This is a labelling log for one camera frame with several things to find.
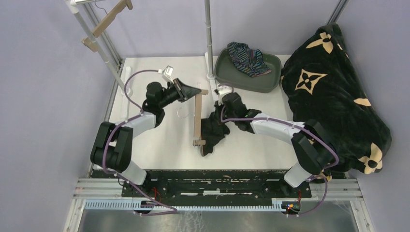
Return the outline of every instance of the vertical metal rod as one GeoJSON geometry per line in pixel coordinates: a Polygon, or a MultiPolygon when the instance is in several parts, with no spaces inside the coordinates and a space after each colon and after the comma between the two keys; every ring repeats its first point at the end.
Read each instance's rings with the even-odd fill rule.
{"type": "MultiPolygon", "coordinates": [[[[99,19],[97,18],[97,15],[95,15],[91,9],[90,9],[91,5],[89,3],[86,3],[83,5],[83,8],[88,16],[88,18],[90,19],[92,25],[95,27],[98,25],[98,23],[100,22],[99,19]]],[[[117,65],[117,67],[119,67],[120,65],[120,60],[118,57],[116,57],[116,54],[112,48],[112,46],[108,43],[107,40],[107,35],[105,32],[102,33],[101,35],[101,41],[103,43],[103,45],[105,45],[105,47],[107,48],[108,51],[108,55],[110,56],[111,60],[117,65]]]]}
{"type": "Polygon", "coordinates": [[[117,94],[118,83],[116,81],[113,81],[113,82],[114,83],[111,89],[110,99],[108,100],[107,109],[105,110],[104,121],[110,120],[111,112],[114,106],[115,96],[117,94]]]}
{"type": "Polygon", "coordinates": [[[333,10],[332,15],[330,16],[329,20],[327,21],[327,24],[336,22],[340,14],[342,14],[343,10],[345,9],[347,3],[349,0],[340,0],[339,3],[336,5],[336,8],[333,10]]]}
{"type": "MultiPolygon", "coordinates": [[[[91,15],[93,15],[93,16],[95,17],[95,21],[96,21],[96,25],[95,25],[95,26],[97,26],[97,25],[100,23],[101,19],[100,19],[100,17],[98,17],[98,14],[95,12],[94,6],[93,6],[91,3],[87,3],[87,4],[85,4],[85,5],[89,7],[89,9],[90,9],[90,11],[91,11],[91,13],[92,13],[91,15]]],[[[106,42],[111,46],[111,48],[112,48],[112,50],[113,50],[113,52],[114,52],[114,55],[115,55],[115,56],[117,57],[117,59],[121,62],[122,58],[121,58],[121,56],[119,55],[117,49],[115,48],[113,42],[111,41],[110,36],[108,35],[108,33],[107,33],[106,31],[103,33],[103,36],[104,36],[103,39],[105,39],[106,42]]]]}
{"type": "Polygon", "coordinates": [[[208,42],[208,75],[214,75],[214,61],[212,55],[211,7],[209,0],[205,0],[206,41],[208,42]]]}
{"type": "Polygon", "coordinates": [[[104,1],[104,0],[74,0],[75,4],[80,5],[80,4],[87,4],[87,3],[93,3],[95,1],[104,1]]]}
{"type": "Polygon", "coordinates": [[[80,15],[79,12],[74,14],[75,18],[78,20],[80,23],[81,27],[83,30],[86,32],[87,36],[90,38],[91,42],[93,42],[97,46],[98,54],[100,54],[101,58],[107,65],[108,69],[111,71],[111,73],[114,75],[115,80],[118,82],[119,87],[124,90],[124,83],[121,81],[121,78],[119,77],[119,74],[117,73],[117,69],[113,66],[113,64],[110,62],[108,59],[107,55],[101,48],[100,44],[96,41],[94,35],[92,34],[91,30],[88,28],[86,22],[84,21],[83,17],[80,15]]]}

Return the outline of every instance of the gray tray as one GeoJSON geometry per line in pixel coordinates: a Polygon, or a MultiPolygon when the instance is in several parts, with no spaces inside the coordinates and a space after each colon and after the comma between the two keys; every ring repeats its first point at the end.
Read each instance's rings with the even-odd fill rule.
{"type": "Polygon", "coordinates": [[[228,49],[225,48],[220,52],[215,64],[215,77],[220,83],[227,83],[235,88],[269,93],[279,84],[282,64],[278,57],[266,53],[264,53],[264,63],[272,71],[265,75],[250,77],[236,69],[228,49]]]}

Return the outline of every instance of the gray floor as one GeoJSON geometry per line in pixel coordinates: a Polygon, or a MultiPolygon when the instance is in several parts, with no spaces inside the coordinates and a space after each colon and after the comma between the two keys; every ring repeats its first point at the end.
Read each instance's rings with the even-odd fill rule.
{"type": "MultiPolygon", "coordinates": [[[[302,202],[302,212],[316,202],[302,202]]],[[[349,202],[325,202],[312,214],[197,212],[140,217],[130,211],[85,210],[81,232],[358,232],[349,202]]]]}

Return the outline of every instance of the metal pole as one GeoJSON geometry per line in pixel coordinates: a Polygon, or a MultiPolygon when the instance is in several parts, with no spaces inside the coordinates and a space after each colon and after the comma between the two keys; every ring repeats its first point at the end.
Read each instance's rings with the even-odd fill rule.
{"type": "Polygon", "coordinates": [[[104,0],[75,0],[75,3],[77,5],[80,5],[80,4],[90,3],[90,2],[93,3],[95,1],[104,1],[104,0]]]}
{"type": "Polygon", "coordinates": [[[332,15],[330,16],[327,24],[336,22],[339,19],[340,14],[342,14],[349,0],[340,0],[336,5],[336,8],[333,10],[332,15]]]}
{"type": "Polygon", "coordinates": [[[213,79],[214,62],[212,55],[211,8],[209,0],[205,0],[206,41],[208,42],[208,78],[213,79]]]}
{"type": "Polygon", "coordinates": [[[81,27],[83,30],[86,32],[87,36],[90,38],[91,42],[97,46],[97,51],[98,54],[100,54],[101,58],[103,59],[104,63],[107,65],[108,69],[111,71],[111,73],[114,75],[115,80],[118,82],[119,87],[124,90],[124,83],[121,81],[121,78],[119,77],[119,74],[117,73],[117,69],[113,66],[113,64],[110,62],[109,58],[101,48],[101,46],[98,44],[96,41],[94,35],[92,34],[91,30],[88,28],[86,22],[84,21],[83,17],[80,15],[79,12],[74,14],[75,18],[78,20],[80,23],[81,27]]]}
{"type": "MultiPolygon", "coordinates": [[[[95,12],[93,5],[91,3],[86,3],[83,5],[83,7],[86,11],[87,16],[92,22],[93,26],[94,27],[97,26],[101,20],[98,17],[97,13],[95,12]]],[[[120,65],[121,56],[118,54],[118,51],[116,50],[113,42],[111,41],[106,31],[102,33],[101,40],[104,42],[105,46],[108,48],[110,55],[112,59],[114,60],[114,62],[117,64],[117,66],[120,65]]]]}

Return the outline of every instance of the black mounting plate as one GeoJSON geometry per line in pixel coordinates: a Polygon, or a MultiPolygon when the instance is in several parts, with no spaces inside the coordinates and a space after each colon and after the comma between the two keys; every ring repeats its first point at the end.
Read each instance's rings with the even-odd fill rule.
{"type": "MultiPolygon", "coordinates": [[[[311,198],[306,182],[293,189],[288,196],[280,190],[279,179],[283,179],[286,171],[147,170],[151,181],[147,182],[144,191],[154,197],[155,188],[161,195],[161,202],[173,206],[271,206],[272,198],[297,199],[299,190],[302,198],[311,198]],[[215,191],[229,195],[218,195],[215,191]]],[[[99,178],[100,175],[100,178],[115,178],[101,172],[94,171],[93,178],[99,178]]],[[[121,196],[142,195],[124,183],[121,196]]]]}

